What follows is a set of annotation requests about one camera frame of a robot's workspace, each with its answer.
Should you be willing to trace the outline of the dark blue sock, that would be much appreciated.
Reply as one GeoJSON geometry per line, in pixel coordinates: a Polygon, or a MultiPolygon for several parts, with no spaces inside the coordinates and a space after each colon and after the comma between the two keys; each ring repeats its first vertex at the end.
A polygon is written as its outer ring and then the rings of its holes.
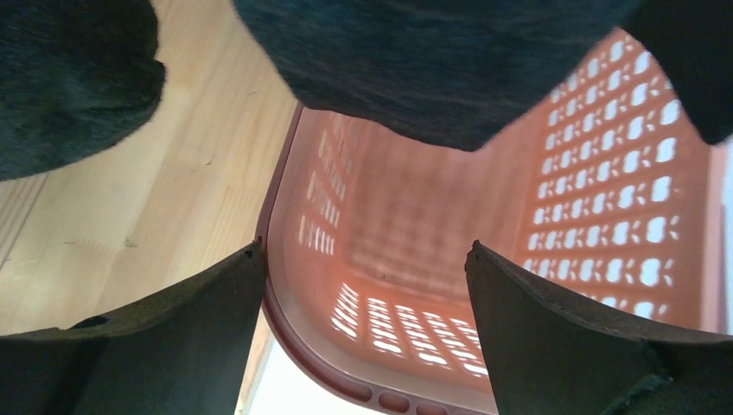
{"type": "Polygon", "coordinates": [[[294,96],[475,151],[558,86],[636,1],[238,1],[294,96]]]}

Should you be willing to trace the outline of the wooden hanger stand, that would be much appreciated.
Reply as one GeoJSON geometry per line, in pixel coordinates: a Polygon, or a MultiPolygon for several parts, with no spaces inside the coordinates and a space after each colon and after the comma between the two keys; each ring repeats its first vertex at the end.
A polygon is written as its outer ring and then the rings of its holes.
{"type": "Polygon", "coordinates": [[[169,172],[174,185],[154,181],[177,130],[201,101],[216,118],[236,118],[252,96],[226,47],[252,51],[228,1],[148,1],[158,20],[156,58],[166,80],[152,118],[120,143],[76,163],[5,181],[1,201],[17,198],[21,232],[1,253],[1,339],[40,329],[68,329],[93,317],[107,300],[135,297],[162,273],[140,260],[134,227],[148,197],[157,212],[147,228],[182,222],[199,188],[224,168],[244,162],[244,138],[225,131],[204,137],[169,172]]]}

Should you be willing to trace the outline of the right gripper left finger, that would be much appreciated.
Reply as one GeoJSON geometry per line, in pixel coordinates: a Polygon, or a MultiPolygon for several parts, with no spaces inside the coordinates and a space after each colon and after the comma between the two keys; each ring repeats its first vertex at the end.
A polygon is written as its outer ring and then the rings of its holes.
{"type": "Polygon", "coordinates": [[[68,329],[3,336],[2,413],[234,413],[265,278],[254,242],[68,329]]]}

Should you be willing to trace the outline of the pink plastic basket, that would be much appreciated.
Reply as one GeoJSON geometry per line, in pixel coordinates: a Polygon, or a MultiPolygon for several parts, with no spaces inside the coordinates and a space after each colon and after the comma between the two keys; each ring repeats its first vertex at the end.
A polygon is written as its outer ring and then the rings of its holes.
{"type": "Polygon", "coordinates": [[[380,412],[495,413],[464,271],[475,241],[624,312],[732,330],[732,147],[701,141],[621,30],[472,153],[298,107],[258,236],[278,342],[380,412]]]}

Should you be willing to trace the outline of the black striped narrow sock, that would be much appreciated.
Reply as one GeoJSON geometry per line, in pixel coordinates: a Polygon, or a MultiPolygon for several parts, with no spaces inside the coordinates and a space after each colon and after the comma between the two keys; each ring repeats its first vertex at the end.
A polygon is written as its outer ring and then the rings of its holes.
{"type": "Polygon", "coordinates": [[[621,24],[659,63],[708,145],[732,135],[732,2],[644,1],[621,24]]]}

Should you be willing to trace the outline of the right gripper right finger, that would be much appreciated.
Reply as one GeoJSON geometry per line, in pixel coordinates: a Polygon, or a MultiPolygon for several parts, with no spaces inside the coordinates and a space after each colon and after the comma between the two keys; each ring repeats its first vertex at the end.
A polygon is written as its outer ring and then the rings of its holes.
{"type": "Polygon", "coordinates": [[[499,413],[731,413],[729,335],[611,308],[480,242],[465,271],[499,413]]]}

